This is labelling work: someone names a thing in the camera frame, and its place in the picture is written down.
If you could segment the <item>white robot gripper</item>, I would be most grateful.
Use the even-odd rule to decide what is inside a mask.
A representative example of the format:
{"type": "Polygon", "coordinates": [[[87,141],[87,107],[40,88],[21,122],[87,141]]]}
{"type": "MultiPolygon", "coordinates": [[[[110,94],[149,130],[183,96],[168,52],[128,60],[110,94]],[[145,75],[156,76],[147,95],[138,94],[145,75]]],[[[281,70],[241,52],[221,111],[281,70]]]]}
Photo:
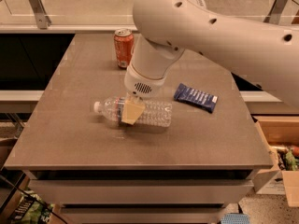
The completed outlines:
{"type": "Polygon", "coordinates": [[[145,103],[142,99],[156,96],[164,83],[164,77],[162,79],[143,77],[136,72],[133,66],[129,65],[124,85],[130,95],[124,99],[121,121],[130,125],[135,124],[145,110],[145,103]]]}

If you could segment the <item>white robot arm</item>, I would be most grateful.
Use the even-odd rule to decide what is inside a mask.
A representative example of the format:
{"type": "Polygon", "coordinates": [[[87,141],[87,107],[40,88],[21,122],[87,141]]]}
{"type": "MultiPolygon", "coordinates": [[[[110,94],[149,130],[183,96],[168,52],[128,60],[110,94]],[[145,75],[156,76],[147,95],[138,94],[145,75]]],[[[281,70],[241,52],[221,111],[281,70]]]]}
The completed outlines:
{"type": "Polygon", "coordinates": [[[188,49],[244,78],[287,105],[299,106],[299,31],[217,14],[203,0],[135,0],[139,32],[124,85],[149,99],[188,49]]]}

